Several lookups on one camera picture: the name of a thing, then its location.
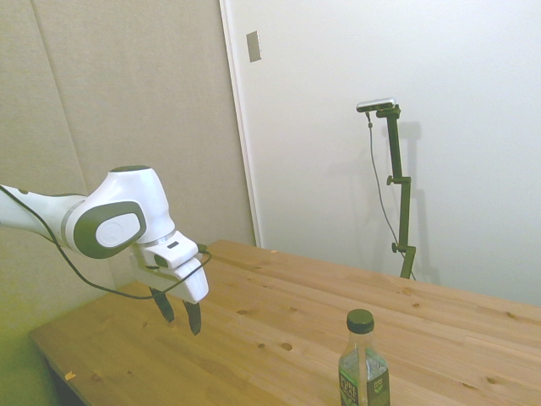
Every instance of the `black metal stand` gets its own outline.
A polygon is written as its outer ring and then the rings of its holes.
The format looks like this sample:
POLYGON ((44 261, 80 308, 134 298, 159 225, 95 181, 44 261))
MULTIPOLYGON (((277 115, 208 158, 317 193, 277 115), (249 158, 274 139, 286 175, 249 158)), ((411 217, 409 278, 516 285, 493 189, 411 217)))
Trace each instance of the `black metal stand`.
POLYGON ((387 119, 389 131, 389 145, 391 148, 392 176, 387 179, 387 184, 400 184, 402 192, 400 197, 400 230, 398 232, 398 244, 392 243, 392 252, 402 252, 404 262, 400 277, 409 279, 412 275, 413 260, 415 258, 415 247, 407 244, 409 233, 409 202, 411 198, 412 179, 402 176, 402 163, 400 159, 400 144, 398 142, 398 125, 396 121, 400 117, 400 107, 396 104, 393 107, 378 110, 376 117, 387 119))

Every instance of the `wooden table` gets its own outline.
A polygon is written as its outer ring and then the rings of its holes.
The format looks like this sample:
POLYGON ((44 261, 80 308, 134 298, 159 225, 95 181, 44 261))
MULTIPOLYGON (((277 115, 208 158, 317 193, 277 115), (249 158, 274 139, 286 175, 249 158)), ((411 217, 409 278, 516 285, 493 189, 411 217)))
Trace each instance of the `wooden table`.
POLYGON ((393 406, 541 405, 539 307, 227 241, 209 250, 196 337, 179 299, 168 324, 153 301, 112 294, 31 336, 89 405, 338 406, 346 314, 365 308, 393 406))

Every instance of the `black cable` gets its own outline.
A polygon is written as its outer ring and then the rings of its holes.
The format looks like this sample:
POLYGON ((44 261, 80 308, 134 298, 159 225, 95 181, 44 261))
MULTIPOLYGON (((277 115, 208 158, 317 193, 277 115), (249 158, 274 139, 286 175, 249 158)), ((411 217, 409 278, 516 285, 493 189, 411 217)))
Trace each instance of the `black cable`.
POLYGON ((52 242, 55 244, 55 246, 57 247, 58 251, 60 251, 60 254, 62 255, 62 257, 64 258, 64 260, 68 263, 68 265, 71 267, 71 269, 74 270, 75 274, 84 282, 86 283, 87 285, 90 285, 92 288, 96 288, 96 289, 100 289, 104 292, 108 292, 110 294, 118 294, 120 296, 124 296, 126 298, 130 298, 130 299, 137 299, 137 300, 147 300, 147 299, 155 299, 155 298, 158 298, 160 296, 163 296, 164 294, 166 294, 167 292, 169 292, 170 290, 176 288, 178 285, 180 285, 181 283, 183 283, 186 279, 188 279, 189 277, 191 277, 194 273, 196 273, 199 269, 201 269, 203 266, 205 266, 209 261, 210 259, 212 258, 212 254, 207 251, 207 250, 204 250, 201 252, 201 254, 207 254, 209 257, 206 259, 205 262, 203 262, 201 265, 199 265, 197 268, 195 268, 193 271, 191 271, 186 277, 183 277, 181 280, 179 280, 178 282, 174 283, 173 285, 171 285, 169 288, 165 289, 165 290, 162 290, 160 293, 158 294, 152 294, 151 296, 135 296, 133 294, 125 294, 124 292, 119 292, 115 289, 110 289, 110 288, 106 288, 105 286, 101 286, 101 285, 98 285, 96 283, 93 283, 91 281, 89 281, 88 279, 86 279, 82 274, 81 272, 77 269, 77 267, 74 265, 74 263, 68 258, 68 256, 66 255, 66 253, 64 252, 64 250, 62 249, 62 246, 60 245, 60 243, 58 243, 58 240, 57 240, 57 237, 54 235, 54 232, 51 230, 51 228, 49 227, 49 225, 46 223, 45 220, 43 220, 43 218, 41 218, 41 216, 39 214, 37 214, 35 211, 33 211, 30 207, 28 207, 24 202, 22 202, 21 200, 19 200, 16 196, 14 196, 11 192, 9 192, 9 190, 7 190, 6 188, 4 188, 1 184, 0 184, 0 190, 5 193, 7 196, 9 196, 12 200, 14 200, 18 205, 20 205, 21 207, 24 207, 29 213, 31 213, 34 217, 36 217, 39 222, 41 224, 43 224, 43 226, 45 227, 45 229, 47 230, 47 232, 49 233, 49 235, 51 236, 51 239, 52 239, 52 242))
MULTIPOLYGON (((370 156, 372 158, 372 168, 374 169, 375 182, 376 182, 376 185, 378 186, 378 196, 380 197, 380 206, 381 206, 381 210, 383 211, 383 215, 385 216, 385 221, 387 222, 387 225, 389 226, 389 229, 391 230, 392 236, 395 239, 395 244, 398 245, 398 239, 396 238, 395 230, 391 226, 391 222, 389 221, 389 217, 387 216, 387 211, 385 210, 385 206, 383 205, 383 199, 381 197, 380 178, 378 177, 378 171, 375 168, 374 147, 373 147, 373 138, 374 137, 372 135, 372 127, 374 127, 374 125, 372 124, 372 121, 370 120, 370 113, 369 112, 365 112, 365 113, 366 113, 367 119, 369 120, 370 156)), ((400 255, 402 255, 402 258, 405 258, 405 255, 404 255, 403 252, 401 252, 401 251, 398 251, 398 252, 400 252, 400 255)), ((412 277, 413 277, 414 281, 417 281, 417 278, 415 277, 415 275, 413 275, 413 271, 412 271, 412 277)))

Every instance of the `plastic bottle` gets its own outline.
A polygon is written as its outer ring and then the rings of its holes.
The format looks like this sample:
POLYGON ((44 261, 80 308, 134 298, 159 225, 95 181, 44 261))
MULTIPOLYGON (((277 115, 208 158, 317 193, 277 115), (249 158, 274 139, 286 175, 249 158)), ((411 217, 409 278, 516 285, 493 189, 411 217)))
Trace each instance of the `plastic bottle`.
POLYGON ((342 406, 390 406, 389 369, 374 347, 374 317, 363 309, 347 314, 349 342, 338 362, 342 406))

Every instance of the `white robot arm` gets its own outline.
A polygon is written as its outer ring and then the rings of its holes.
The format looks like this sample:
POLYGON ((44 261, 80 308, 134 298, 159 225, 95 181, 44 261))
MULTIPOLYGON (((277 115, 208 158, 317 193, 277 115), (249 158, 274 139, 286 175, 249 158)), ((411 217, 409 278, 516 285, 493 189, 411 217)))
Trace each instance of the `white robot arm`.
POLYGON ((184 300, 190 322, 197 318, 199 306, 194 305, 209 292, 205 271, 195 258, 198 245, 176 230, 160 179, 150 167, 113 169, 88 197, 46 196, 8 186, 2 191, 0 225, 55 239, 90 258, 109 258, 130 247, 134 276, 150 286, 164 316, 171 320, 162 307, 167 300, 156 293, 183 280, 167 292, 184 300))

